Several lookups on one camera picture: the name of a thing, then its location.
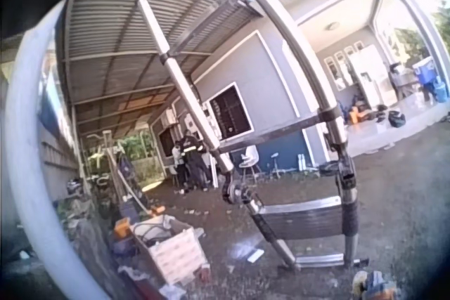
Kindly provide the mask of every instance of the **man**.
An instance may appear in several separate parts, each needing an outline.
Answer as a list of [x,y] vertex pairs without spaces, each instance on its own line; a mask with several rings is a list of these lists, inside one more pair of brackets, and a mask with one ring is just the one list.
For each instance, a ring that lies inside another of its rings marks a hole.
[[181,156],[181,141],[175,142],[175,146],[172,149],[172,155],[174,156],[174,165],[179,185],[180,187],[186,186],[188,180],[188,170],[186,168],[186,164],[184,163],[183,157]]
[[204,151],[205,147],[192,135],[189,129],[184,132],[184,138],[181,142],[181,155],[191,172],[194,183],[203,191],[207,191],[207,182],[202,178],[202,172],[205,173],[208,182],[212,180],[212,177],[200,154],[200,151]]

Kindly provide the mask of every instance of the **door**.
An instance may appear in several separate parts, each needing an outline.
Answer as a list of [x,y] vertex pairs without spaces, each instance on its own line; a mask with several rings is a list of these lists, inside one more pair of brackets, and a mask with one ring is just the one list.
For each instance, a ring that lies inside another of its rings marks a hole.
[[367,64],[369,74],[375,81],[382,104],[389,107],[397,103],[397,95],[394,88],[392,88],[387,68],[377,48],[374,45],[370,45],[359,51],[359,54]]
[[366,102],[372,110],[376,109],[376,106],[381,103],[381,99],[378,95],[376,83],[369,74],[367,62],[359,53],[349,56],[349,60],[363,95],[366,98]]

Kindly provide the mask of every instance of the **cardboard box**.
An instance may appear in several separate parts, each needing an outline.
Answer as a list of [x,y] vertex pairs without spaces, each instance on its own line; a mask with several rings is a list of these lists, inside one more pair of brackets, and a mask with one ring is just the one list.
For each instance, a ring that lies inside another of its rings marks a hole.
[[[162,215],[132,225],[131,232],[142,254],[168,285],[193,278],[193,274],[207,263],[205,253],[189,224],[172,216]],[[172,236],[147,247],[144,240],[166,235]]]

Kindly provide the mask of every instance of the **concrete floor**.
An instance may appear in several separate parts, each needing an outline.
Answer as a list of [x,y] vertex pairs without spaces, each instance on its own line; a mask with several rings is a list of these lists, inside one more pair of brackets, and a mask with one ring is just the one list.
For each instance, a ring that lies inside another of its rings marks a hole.
[[[370,258],[366,270],[380,270],[408,295],[432,278],[449,252],[450,124],[438,123],[399,141],[389,150],[356,157],[360,201],[358,256]],[[261,184],[267,204],[312,200],[334,195],[334,178],[282,178]],[[356,270],[304,269],[287,273],[264,241],[245,208],[222,202],[218,190],[176,195],[168,185],[151,190],[167,213],[195,227],[212,267],[208,285],[187,286],[189,299],[345,299]],[[186,214],[187,209],[209,214]],[[296,254],[341,252],[341,237],[288,243]],[[264,255],[251,264],[252,248]]]

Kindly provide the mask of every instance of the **house wall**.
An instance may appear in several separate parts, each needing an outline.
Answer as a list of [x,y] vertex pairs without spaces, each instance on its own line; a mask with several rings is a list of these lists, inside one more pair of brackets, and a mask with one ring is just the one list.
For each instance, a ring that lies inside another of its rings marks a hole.
[[328,71],[328,68],[325,64],[324,59],[332,56],[335,60],[335,63],[337,60],[335,59],[334,55],[335,53],[342,51],[344,53],[344,48],[347,46],[353,46],[358,41],[362,41],[365,47],[369,45],[375,45],[375,47],[378,50],[378,53],[380,54],[383,62],[385,62],[386,67],[389,65],[389,60],[387,59],[387,56],[385,55],[383,48],[381,47],[380,43],[376,39],[374,33],[370,29],[370,27],[364,27],[355,33],[352,33],[351,35],[348,35],[342,40],[339,40],[335,44],[319,51],[316,53],[317,58],[319,59],[322,68],[325,70],[325,74],[328,77],[328,81],[331,84],[331,88],[333,90],[333,93],[335,94],[336,98],[345,106],[348,107],[352,104],[352,99],[355,95],[359,94],[360,90],[358,85],[354,84],[353,86],[347,87],[341,91],[338,90],[338,87],[336,86],[336,83],[333,79],[332,74]]
[[[301,0],[288,8],[288,11],[295,20],[300,22],[302,16],[327,1],[329,0]],[[260,34],[271,58],[264,57],[257,40],[253,37],[249,38],[255,31]],[[244,47],[238,47],[239,52],[236,54],[233,52],[232,57],[226,56],[233,48],[242,44],[244,39],[248,40],[244,42]],[[283,37],[272,21],[268,18],[258,18],[225,41],[195,70],[192,78],[198,84],[203,99],[209,98],[220,90],[219,84],[226,86],[231,81],[236,81],[249,110],[250,119],[255,125],[255,131],[258,131],[262,126],[286,122],[294,119],[296,115],[308,115],[318,107],[301,67],[296,60],[292,60],[289,52],[283,47]],[[282,74],[283,80],[274,70],[274,65]],[[177,96],[172,96],[167,107],[170,107]],[[274,114],[274,103],[277,106],[276,114]],[[175,103],[175,108],[178,114],[183,110],[181,101]],[[304,146],[309,147],[312,154],[311,161],[313,160],[315,164],[329,160],[323,135],[317,126],[299,133],[299,139],[299,150],[303,150]]]

